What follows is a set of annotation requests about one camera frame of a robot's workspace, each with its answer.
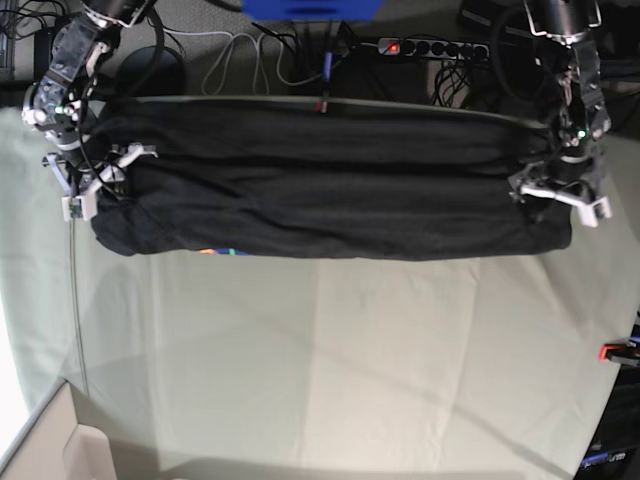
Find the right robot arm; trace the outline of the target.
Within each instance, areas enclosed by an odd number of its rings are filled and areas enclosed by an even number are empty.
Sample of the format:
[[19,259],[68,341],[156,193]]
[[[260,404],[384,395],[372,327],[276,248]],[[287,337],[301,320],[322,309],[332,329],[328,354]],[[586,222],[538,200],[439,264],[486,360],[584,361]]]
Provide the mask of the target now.
[[114,159],[95,160],[85,141],[97,126],[89,100],[99,81],[99,69],[118,48],[120,32],[151,18],[156,46],[150,66],[124,92],[132,96],[157,69],[164,51],[164,27],[153,1],[84,1],[82,10],[53,41],[51,60],[38,82],[25,95],[23,121],[42,133],[56,150],[44,157],[64,195],[64,219],[92,220],[98,213],[98,195],[115,197],[113,186],[125,180],[126,168],[144,156],[156,156],[153,146],[133,143],[118,147]]

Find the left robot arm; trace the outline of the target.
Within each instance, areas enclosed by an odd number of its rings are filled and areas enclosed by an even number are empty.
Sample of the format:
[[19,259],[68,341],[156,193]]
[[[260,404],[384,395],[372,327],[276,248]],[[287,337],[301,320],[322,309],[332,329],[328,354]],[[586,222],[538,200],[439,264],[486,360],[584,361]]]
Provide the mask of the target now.
[[503,10],[490,30],[490,60],[504,92],[516,99],[501,64],[498,39],[508,19],[522,13],[533,38],[553,50],[543,69],[542,89],[549,93],[550,151],[509,178],[514,201],[536,198],[575,209],[579,221],[596,228],[612,217],[604,177],[602,139],[612,122],[601,88],[601,61],[593,30],[602,23],[596,1],[523,1]]

